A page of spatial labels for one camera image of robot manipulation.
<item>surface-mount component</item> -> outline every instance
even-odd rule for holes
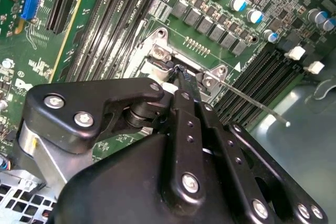
[[[209,17],[204,17],[197,27],[197,31],[201,34],[207,34],[213,25],[213,21]]]
[[[213,41],[218,42],[219,39],[224,34],[225,30],[221,25],[216,25],[215,28],[212,30],[212,32],[209,35],[209,38]]]
[[[263,17],[264,15],[262,14],[262,12],[255,9],[249,10],[246,14],[247,20],[253,24],[260,23]]]
[[[236,12],[243,11],[247,6],[247,3],[245,0],[231,0],[230,1],[230,7],[232,10]]]
[[[188,3],[186,1],[178,0],[171,14],[177,18],[181,18],[185,10],[187,9],[187,7],[188,7]]]
[[[233,42],[235,42],[235,40],[236,40],[235,36],[233,36],[231,33],[227,33],[221,42],[221,46],[226,49],[229,49],[233,44]]]
[[[320,24],[327,20],[328,13],[322,10],[312,9],[309,11],[307,18],[315,24]]]
[[[190,26],[193,26],[196,24],[200,16],[201,16],[201,13],[197,9],[192,8],[190,12],[187,14],[187,16],[185,17],[184,22],[186,22]]]

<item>silver screw head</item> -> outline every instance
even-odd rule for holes
[[[299,204],[298,209],[299,209],[300,213],[302,214],[302,216],[304,216],[306,219],[309,219],[309,217],[310,217],[309,212],[303,204]]]
[[[75,115],[75,123],[82,127],[90,127],[93,125],[93,117],[89,113],[79,112]]]
[[[323,219],[323,215],[321,213],[321,211],[316,207],[316,206],[311,206],[311,210],[313,211],[314,215],[319,218],[319,219]]]
[[[159,91],[159,90],[160,90],[159,86],[158,86],[156,83],[152,83],[152,84],[150,84],[150,87],[151,87],[152,89],[154,89],[155,91]]]
[[[261,201],[255,199],[253,200],[252,205],[259,217],[261,217],[262,219],[267,219],[268,212],[264,204],[261,203]]]
[[[52,109],[60,109],[64,106],[64,100],[56,95],[45,97],[44,104]]]
[[[182,184],[189,193],[194,194],[198,192],[199,185],[197,179],[194,176],[187,173],[184,174],[182,176]]]

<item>electrolytic capacitor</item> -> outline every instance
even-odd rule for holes
[[[307,18],[315,24],[321,24],[327,20],[328,14],[322,10],[312,9],[309,11]]]
[[[264,17],[264,15],[262,14],[261,11],[252,9],[247,12],[246,17],[249,22],[253,24],[257,24],[262,21],[262,18]]]
[[[328,18],[324,23],[317,24],[317,27],[324,31],[331,31],[336,26],[336,18]]]
[[[268,42],[275,43],[279,38],[279,35],[275,32],[273,32],[270,29],[267,29],[264,31],[264,39]]]
[[[231,0],[230,1],[230,7],[232,10],[236,12],[243,11],[247,6],[247,3],[245,0]]]

